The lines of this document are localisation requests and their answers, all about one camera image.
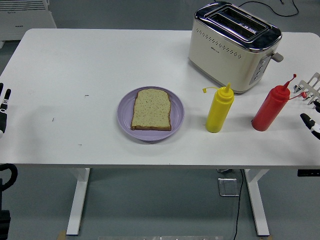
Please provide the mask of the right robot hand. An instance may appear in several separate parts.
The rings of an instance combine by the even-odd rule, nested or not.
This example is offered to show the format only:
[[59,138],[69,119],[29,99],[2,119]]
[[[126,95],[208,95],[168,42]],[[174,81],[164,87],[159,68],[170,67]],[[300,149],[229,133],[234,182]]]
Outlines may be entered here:
[[300,118],[302,119],[305,126],[310,130],[310,132],[320,140],[320,125],[316,123],[312,118],[310,118],[306,113],[301,113]]

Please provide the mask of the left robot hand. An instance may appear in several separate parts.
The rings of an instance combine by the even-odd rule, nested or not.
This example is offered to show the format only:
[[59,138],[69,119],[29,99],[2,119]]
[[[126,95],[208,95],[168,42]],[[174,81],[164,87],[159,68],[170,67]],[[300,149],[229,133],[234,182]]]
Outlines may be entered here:
[[3,98],[3,101],[2,103],[0,104],[0,137],[2,138],[5,131],[6,131],[6,128],[7,128],[7,119],[8,119],[8,116],[7,116],[7,109],[8,109],[8,102],[9,102],[9,99],[10,99],[10,95],[11,95],[11,89],[8,88],[4,94],[4,98]]

